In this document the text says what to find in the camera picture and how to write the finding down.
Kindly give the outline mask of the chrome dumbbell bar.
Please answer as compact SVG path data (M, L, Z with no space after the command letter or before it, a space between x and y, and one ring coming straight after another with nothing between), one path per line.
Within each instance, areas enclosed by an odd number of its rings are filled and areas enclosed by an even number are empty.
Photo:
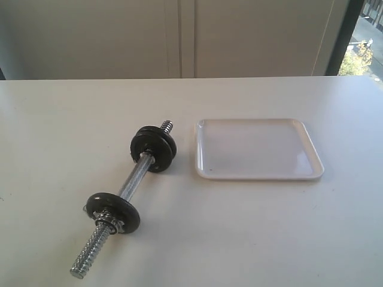
M173 126L172 121L165 120L160 127L141 127L130 143L135 167L118 194L95 193L88 198L84 211L94 220L95 230L74 261L69 271L72 276L78 279L86 276L109 236L138 229L140 215L130 200L146 173L160 173L171 165L177 154L170 135Z

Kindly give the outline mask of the black weight plate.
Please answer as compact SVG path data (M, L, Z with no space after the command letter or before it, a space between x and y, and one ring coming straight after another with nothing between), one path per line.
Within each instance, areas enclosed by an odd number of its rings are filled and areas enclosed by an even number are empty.
M120 234L136 231L141 223L138 211L128 201L111 193L96 193L90 196L86 203L87 215L95 220L96 213L109 210L118 220L123 222Z
M138 131L137 134L140 132L150 132L153 133L157 136L159 136L161 139L163 139L170 147L171 152L172 152L172 158L174 158L177 154L177 146L176 143L173 139L173 137L167 133L165 130L161 129L160 127L156 126L144 126L141 127Z
M130 143L130 154L136 163L141 155L150 155L152 159L149 171L153 173L165 171L173 160L169 145L150 132L141 132L133 137Z

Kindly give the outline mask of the white plastic tray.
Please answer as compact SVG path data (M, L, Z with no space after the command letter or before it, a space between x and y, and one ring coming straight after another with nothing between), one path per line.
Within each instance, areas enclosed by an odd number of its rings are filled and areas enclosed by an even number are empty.
M210 180L311 181L324 166L293 118L204 119L195 125L196 171Z

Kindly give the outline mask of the chrome spin lock nut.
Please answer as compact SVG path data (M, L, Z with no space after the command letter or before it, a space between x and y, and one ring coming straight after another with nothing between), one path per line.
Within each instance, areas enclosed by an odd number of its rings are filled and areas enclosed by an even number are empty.
M123 222L118 220L109 210L103 210L96 213L95 224L107 226L110 229L110 234L118 234L123 231Z

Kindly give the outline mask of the dark window frame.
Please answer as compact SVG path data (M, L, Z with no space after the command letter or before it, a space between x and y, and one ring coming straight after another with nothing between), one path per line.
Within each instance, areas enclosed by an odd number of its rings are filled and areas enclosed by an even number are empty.
M326 67L325 76L337 76L340 70L348 43L357 24L360 12L363 8L363 0L350 0L346 7L341 26L336 37L335 44Z

